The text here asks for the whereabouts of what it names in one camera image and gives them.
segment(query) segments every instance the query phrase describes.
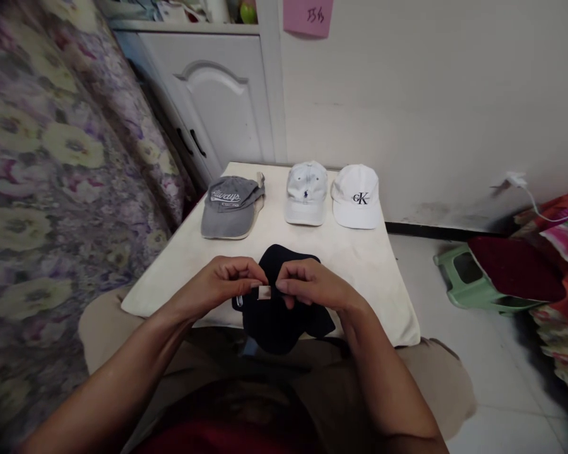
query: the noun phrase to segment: cabinet handle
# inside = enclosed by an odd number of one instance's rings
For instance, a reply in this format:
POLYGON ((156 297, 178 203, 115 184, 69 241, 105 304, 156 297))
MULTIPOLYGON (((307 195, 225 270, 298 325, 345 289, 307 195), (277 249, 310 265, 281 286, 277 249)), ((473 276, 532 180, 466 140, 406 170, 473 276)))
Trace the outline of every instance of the cabinet handle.
MULTIPOLYGON (((179 135, 179 139, 181 139, 181 142, 183 142, 183 144, 185 144, 185 140, 183 140, 183 132, 181 131, 181 128, 177 128, 177 134, 179 135)), ((186 145, 185 148, 187 148, 187 152, 188 152, 189 154, 191 154, 191 156, 194 155, 194 152, 191 150, 190 147, 188 147, 188 146, 186 145)))
POLYGON ((200 152, 200 154, 206 157, 206 153, 202 151, 202 149, 200 148, 200 144, 198 143, 198 138, 196 137, 196 131, 190 129, 189 133, 191 134, 191 138, 194 139, 194 142, 196 143, 196 146, 198 147, 198 151, 200 152))

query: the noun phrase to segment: green object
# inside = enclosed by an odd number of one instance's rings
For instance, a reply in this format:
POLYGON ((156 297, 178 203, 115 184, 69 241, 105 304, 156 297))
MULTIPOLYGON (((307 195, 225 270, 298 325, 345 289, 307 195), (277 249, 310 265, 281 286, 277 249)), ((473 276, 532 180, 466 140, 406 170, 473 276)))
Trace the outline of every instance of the green object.
POLYGON ((492 282, 481 267, 481 278, 473 282, 464 282, 454 266, 454 259, 464 253, 471 254, 475 264, 480 266, 467 244, 434 257, 434 263, 444 268, 452 284, 452 289, 447 292, 447 295, 450 302, 455 306, 462 309, 496 310, 502 315, 507 315, 508 313, 520 312, 544 304, 542 301, 523 300, 515 297, 512 297, 508 304, 500 304, 498 300, 508 295, 500 293, 494 288, 494 285, 492 285, 492 282))
POLYGON ((240 17, 242 18, 242 22, 246 24, 259 23, 257 20, 257 10, 247 3, 240 5, 240 17))

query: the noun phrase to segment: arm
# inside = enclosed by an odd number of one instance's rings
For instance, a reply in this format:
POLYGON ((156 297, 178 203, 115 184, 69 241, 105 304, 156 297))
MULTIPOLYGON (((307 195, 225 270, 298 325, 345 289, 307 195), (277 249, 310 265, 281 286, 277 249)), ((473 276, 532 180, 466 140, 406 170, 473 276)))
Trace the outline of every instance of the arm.
POLYGON ((368 411, 394 452, 447 452, 431 410, 376 314, 346 281, 312 259, 287 262, 276 286, 294 298, 337 312, 349 343, 368 411))
POLYGON ((247 257, 215 257, 22 444, 22 453, 120 452, 193 323, 267 284, 247 257))

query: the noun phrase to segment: white table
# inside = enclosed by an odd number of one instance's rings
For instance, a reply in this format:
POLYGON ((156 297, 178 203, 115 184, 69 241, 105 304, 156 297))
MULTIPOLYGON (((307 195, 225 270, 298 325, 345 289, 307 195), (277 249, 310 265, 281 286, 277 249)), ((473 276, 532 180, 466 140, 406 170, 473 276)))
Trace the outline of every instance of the white table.
MULTIPOLYGON (((320 227, 288 224, 284 220, 289 167, 230 163, 224 175, 265 175, 265 203, 250 235, 243 240, 207 240, 200 235, 204 199, 181 224, 169 244, 141 276, 122 302, 122 309, 149 317, 216 255, 246 255, 257 262, 274 243, 290 250, 313 254, 346 279, 376 312, 394 346, 420 342, 417 316, 410 302, 384 221, 374 230, 348 229, 336 223, 333 200, 326 198, 326 220, 320 227)), ((329 187, 336 172, 328 172, 329 187)), ((341 323, 329 336, 343 337, 341 323)), ((242 314, 230 301, 210 311, 195 327, 242 328, 242 314)))

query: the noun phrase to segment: tiled floor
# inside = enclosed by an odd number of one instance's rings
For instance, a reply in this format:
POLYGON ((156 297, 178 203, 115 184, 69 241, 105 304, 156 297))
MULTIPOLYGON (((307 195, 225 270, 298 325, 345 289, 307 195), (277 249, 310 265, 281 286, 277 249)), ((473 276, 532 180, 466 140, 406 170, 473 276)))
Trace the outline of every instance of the tiled floor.
POLYGON ((448 442, 451 454, 568 454, 568 392, 538 352, 532 332, 525 334, 522 319, 462 310, 448 301, 433 256, 455 243, 389 238, 421 335, 454 350, 473 381, 478 411, 448 442))

